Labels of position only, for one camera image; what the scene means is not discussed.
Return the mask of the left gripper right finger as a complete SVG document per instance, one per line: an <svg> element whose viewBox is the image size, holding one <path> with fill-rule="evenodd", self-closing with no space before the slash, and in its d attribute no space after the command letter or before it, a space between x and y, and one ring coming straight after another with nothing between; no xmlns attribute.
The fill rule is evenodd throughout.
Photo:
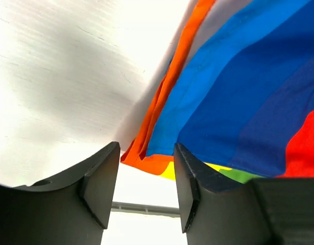
<svg viewBox="0 0 314 245"><path fill-rule="evenodd" d="M188 244L314 244L314 178L236 182L174 147Z"/></svg>

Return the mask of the rainbow striped shorts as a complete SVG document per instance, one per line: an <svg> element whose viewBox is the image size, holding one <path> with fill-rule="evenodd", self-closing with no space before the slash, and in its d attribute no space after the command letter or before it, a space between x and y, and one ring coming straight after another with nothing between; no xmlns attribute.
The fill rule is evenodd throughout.
<svg viewBox="0 0 314 245"><path fill-rule="evenodd" d="M121 162L175 178L174 146L240 183L314 177L314 1L200 1Z"/></svg>

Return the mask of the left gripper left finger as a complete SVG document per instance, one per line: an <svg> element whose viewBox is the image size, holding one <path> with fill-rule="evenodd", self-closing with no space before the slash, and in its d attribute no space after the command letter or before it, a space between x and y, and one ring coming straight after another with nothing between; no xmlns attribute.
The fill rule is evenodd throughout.
<svg viewBox="0 0 314 245"><path fill-rule="evenodd" d="M0 244L100 244L108 227L120 146L31 186L0 185Z"/></svg>

